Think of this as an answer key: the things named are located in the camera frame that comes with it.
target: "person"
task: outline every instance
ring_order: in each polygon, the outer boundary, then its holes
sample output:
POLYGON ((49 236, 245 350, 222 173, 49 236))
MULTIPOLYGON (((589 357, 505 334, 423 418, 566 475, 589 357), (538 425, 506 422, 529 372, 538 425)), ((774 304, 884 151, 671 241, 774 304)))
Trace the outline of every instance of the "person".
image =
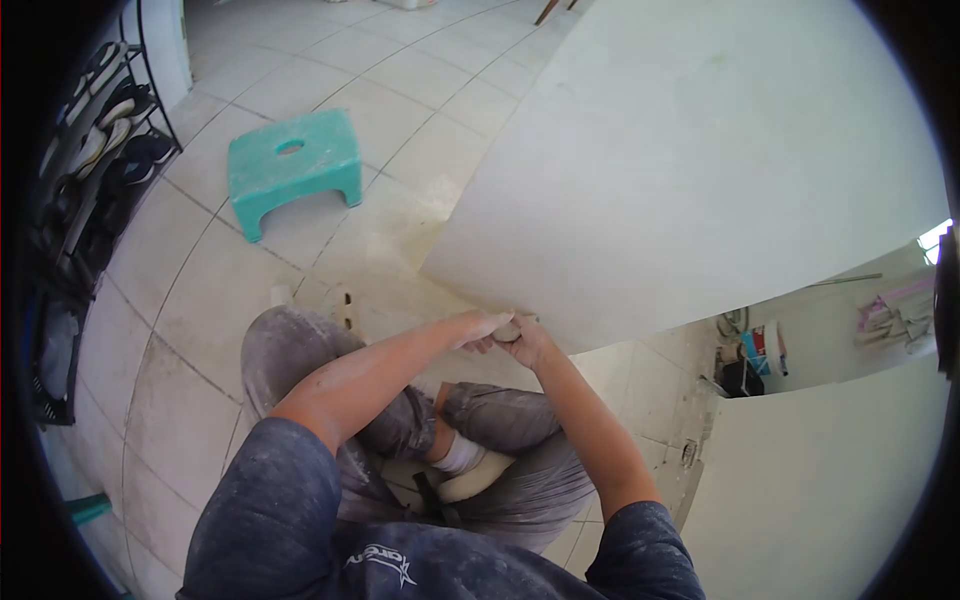
POLYGON ((366 346, 287 304, 253 322, 241 362, 262 419, 197 523, 181 600, 704 598, 630 435, 534 319, 474 310, 366 346), (509 321, 520 337, 496 344, 543 394, 411 385, 509 321), (372 453, 447 470, 459 528, 401 506, 372 453), (606 527, 584 582, 539 552, 594 486, 606 527))

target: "hand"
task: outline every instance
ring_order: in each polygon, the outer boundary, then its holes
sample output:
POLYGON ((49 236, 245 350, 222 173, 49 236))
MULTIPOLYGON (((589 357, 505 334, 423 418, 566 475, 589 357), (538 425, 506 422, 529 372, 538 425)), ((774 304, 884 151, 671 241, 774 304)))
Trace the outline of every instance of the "hand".
POLYGON ((514 311, 492 315, 482 310, 469 310, 447 321, 453 327, 453 346, 451 349, 464 348, 486 354, 493 347, 490 334, 498 327, 510 322, 514 311))
POLYGON ((497 342, 501 348, 507 350, 518 363, 533 370, 538 362, 550 352, 557 351, 557 345, 550 338, 546 329, 533 317, 516 315, 512 321, 520 328, 520 337, 512 342, 497 342))

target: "forearm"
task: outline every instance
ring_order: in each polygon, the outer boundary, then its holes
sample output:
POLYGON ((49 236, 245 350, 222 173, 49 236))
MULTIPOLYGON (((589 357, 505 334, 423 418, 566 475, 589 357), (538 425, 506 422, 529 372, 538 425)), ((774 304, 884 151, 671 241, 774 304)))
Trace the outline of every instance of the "forearm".
POLYGON ((270 417, 304 425, 336 453, 457 336, 450 321, 437 321, 341 356, 307 375, 270 417))
POLYGON ((533 370, 570 445, 596 486, 604 520, 633 502, 661 502, 633 438, 570 359, 552 348, 533 370))

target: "bucket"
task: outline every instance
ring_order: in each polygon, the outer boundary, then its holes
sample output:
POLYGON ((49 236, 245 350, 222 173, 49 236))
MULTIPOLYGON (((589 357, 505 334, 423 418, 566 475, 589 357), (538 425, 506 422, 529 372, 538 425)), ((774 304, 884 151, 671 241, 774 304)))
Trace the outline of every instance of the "bucket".
POLYGON ((743 342, 747 360, 754 366, 757 374, 781 377, 787 375, 786 347, 783 345, 780 323, 776 319, 744 331, 740 334, 740 340, 743 342))

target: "printed logo on shirt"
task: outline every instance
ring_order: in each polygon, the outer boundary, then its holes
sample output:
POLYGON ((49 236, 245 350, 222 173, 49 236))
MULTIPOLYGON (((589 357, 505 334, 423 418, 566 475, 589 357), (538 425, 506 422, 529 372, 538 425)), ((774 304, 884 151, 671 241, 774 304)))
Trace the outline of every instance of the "printed logo on shirt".
POLYGON ((401 589, 403 589, 403 584, 413 584, 414 586, 417 584, 417 582, 410 579, 410 575, 407 574, 407 569, 410 568, 410 563, 407 562, 407 557, 403 556, 399 551, 394 550, 393 548, 381 546, 378 543, 372 543, 364 548, 363 552, 348 556, 347 562, 344 563, 344 568, 347 568, 347 566, 350 564, 360 564, 364 561, 385 564, 389 568, 399 573, 401 589))

